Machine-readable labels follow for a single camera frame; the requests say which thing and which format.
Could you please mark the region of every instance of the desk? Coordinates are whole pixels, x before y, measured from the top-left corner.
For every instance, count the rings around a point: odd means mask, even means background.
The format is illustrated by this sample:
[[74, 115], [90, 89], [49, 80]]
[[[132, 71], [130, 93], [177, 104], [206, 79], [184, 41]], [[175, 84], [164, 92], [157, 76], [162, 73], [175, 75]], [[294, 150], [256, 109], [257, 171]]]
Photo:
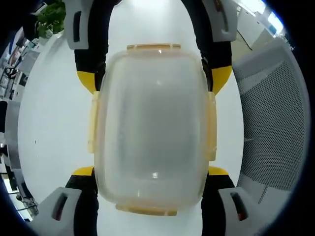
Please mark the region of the desk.
[[252, 50], [259, 49], [274, 39], [274, 34], [260, 21], [262, 19], [263, 16], [252, 15], [244, 8], [241, 9], [238, 15], [237, 30]]
[[5, 133], [4, 139], [7, 145], [8, 158], [10, 160], [10, 168], [20, 169], [20, 158], [18, 151], [18, 118], [20, 103], [16, 101], [8, 101], [5, 114]]
[[[128, 44], [174, 42], [199, 55], [189, 15], [179, 0], [129, 0], [115, 7], [109, 27], [110, 58]], [[53, 37], [26, 84], [18, 128], [20, 161], [27, 186], [40, 203], [65, 186], [77, 168], [94, 164], [87, 153], [92, 95], [76, 75], [65, 38]], [[236, 184], [243, 155], [243, 114], [234, 74], [217, 95], [218, 152], [214, 165]], [[176, 217], [131, 214], [99, 200], [99, 235], [201, 235], [200, 203]]]

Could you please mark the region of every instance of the potted plant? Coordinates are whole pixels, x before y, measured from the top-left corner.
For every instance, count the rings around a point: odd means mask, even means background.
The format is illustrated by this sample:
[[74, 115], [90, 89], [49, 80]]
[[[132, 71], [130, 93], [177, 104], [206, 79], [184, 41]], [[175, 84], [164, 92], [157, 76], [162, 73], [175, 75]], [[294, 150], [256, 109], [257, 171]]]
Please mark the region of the potted plant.
[[55, 0], [53, 4], [48, 5], [37, 16], [38, 35], [43, 38], [49, 38], [53, 34], [61, 32], [64, 29], [64, 18], [64, 2], [62, 0]]

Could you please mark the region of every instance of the translucent plastic box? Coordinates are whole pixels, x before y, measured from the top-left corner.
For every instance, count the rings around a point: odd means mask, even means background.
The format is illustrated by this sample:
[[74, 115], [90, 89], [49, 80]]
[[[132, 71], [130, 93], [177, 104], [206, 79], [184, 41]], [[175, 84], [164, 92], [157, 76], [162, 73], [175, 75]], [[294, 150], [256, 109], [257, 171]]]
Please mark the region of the translucent plastic box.
[[114, 55], [94, 94], [91, 126], [98, 190], [117, 209], [175, 215], [201, 199], [216, 112], [197, 56], [178, 44]]

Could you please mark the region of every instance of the white table surface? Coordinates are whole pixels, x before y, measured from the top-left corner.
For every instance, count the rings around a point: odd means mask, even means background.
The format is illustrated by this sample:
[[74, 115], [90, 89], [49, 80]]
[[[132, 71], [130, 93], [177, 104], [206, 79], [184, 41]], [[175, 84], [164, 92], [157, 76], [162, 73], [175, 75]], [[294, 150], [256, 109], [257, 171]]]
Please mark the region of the white table surface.
[[[110, 58], [128, 44], [181, 43], [199, 55], [189, 15], [180, 0], [124, 0], [109, 27]], [[237, 183], [243, 155], [243, 114], [232, 73], [216, 97], [218, 150], [214, 166]], [[94, 164], [87, 152], [92, 95], [76, 75], [74, 53], [65, 37], [53, 36], [39, 55], [24, 90], [18, 127], [19, 155], [26, 184], [40, 203], [71, 173]], [[200, 203], [175, 217], [145, 216], [99, 200], [98, 235], [183, 235], [202, 232]]]

